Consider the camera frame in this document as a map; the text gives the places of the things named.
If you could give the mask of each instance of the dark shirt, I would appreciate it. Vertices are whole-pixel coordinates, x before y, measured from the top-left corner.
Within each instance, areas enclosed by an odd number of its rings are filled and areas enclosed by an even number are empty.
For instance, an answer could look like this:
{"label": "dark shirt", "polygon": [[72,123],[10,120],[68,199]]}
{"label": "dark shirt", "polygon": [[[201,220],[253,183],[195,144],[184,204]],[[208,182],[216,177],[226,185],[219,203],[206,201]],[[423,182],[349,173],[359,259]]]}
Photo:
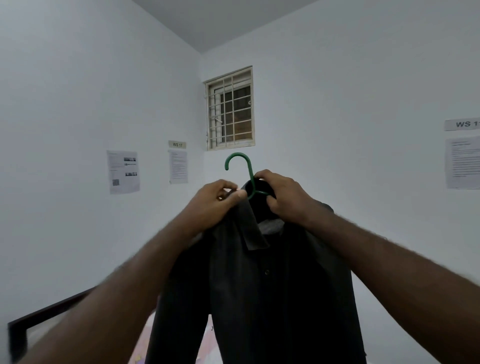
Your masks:
{"label": "dark shirt", "polygon": [[297,225],[278,220],[263,230],[242,201],[181,254],[158,301],[146,364],[194,364],[208,314],[224,364],[366,363],[342,259]]}

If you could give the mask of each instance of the white metal grill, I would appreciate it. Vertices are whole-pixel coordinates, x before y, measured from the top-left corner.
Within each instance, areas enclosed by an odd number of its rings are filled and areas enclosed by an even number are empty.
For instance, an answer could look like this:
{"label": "white metal grill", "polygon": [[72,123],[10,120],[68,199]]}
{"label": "white metal grill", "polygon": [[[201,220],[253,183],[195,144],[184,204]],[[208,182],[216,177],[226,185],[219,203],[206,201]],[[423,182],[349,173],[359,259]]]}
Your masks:
{"label": "white metal grill", "polygon": [[205,82],[209,150],[255,145],[252,67]]}

